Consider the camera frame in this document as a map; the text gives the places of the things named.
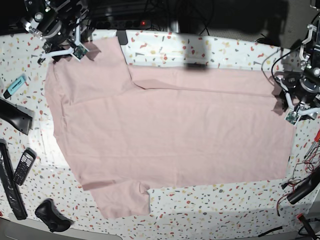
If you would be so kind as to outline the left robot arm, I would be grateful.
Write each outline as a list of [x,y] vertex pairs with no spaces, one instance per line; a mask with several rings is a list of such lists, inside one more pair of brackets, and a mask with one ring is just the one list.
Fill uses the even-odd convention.
[[[296,125],[301,119],[315,120],[320,113],[320,16],[307,25],[308,33],[297,47],[280,56],[270,68],[273,81],[281,87],[285,120]],[[275,76],[274,67],[296,53],[298,71]]]

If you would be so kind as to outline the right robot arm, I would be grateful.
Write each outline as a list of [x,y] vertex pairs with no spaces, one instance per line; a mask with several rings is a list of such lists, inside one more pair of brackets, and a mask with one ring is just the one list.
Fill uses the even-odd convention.
[[72,56],[80,61],[89,50],[81,42],[82,22],[89,13],[87,0],[25,0],[24,29],[44,41],[38,64]]

